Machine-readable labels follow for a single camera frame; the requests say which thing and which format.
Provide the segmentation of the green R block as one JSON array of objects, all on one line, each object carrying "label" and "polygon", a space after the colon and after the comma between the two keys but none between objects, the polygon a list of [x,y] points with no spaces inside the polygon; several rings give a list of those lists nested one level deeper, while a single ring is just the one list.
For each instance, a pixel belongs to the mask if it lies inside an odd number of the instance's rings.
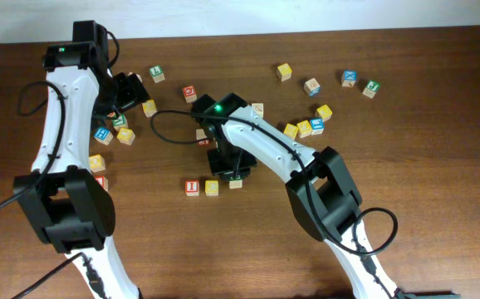
[{"label": "green R block", "polygon": [[232,179],[229,181],[229,188],[230,189],[241,189],[243,187],[243,180],[242,179]]}]

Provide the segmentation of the yellow C block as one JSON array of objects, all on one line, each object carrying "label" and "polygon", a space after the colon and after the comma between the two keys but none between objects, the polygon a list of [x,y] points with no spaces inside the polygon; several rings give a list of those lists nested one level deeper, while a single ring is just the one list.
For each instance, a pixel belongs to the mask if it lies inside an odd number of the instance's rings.
[{"label": "yellow C block", "polygon": [[207,196],[218,196],[219,195],[219,182],[217,180],[206,180],[205,181],[205,194]]}]

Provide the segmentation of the red I block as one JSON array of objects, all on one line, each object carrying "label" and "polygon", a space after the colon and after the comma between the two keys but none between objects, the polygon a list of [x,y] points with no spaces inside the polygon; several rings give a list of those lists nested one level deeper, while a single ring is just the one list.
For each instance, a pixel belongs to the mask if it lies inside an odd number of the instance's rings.
[{"label": "red I block", "polygon": [[200,186],[198,180],[186,180],[185,181],[185,194],[187,196],[199,196]]}]

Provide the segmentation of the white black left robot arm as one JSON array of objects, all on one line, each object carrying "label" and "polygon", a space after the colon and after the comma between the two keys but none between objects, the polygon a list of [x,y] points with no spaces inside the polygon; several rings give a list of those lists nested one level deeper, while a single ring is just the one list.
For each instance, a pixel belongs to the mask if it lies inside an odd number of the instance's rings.
[{"label": "white black left robot arm", "polygon": [[40,241],[66,255],[94,297],[140,298],[115,248],[113,200],[89,165],[91,131],[149,99],[136,74],[111,73],[108,35],[97,22],[76,21],[71,42],[47,48],[41,147],[13,191]]}]

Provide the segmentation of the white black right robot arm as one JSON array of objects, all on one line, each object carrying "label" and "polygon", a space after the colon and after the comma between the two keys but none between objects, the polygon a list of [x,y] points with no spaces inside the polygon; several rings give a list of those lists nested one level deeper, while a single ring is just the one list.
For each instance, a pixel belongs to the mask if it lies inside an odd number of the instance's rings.
[{"label": "white black right robot arm", "polygon": [[208,152],[212,174],[233,181],[245,179],[258,163],[266,165],[285,184],[296,221],[336,255],[354,297],[403,297],[377,258],[393,242],[398,229],[393,228],[382,245],[372,248],[364,218],[374,210],[360,209],[360,192],[337,151],[301,145],[269,125],[233,93],[220,101],[200,96],[191,112],[217,143],[216,149]]}]

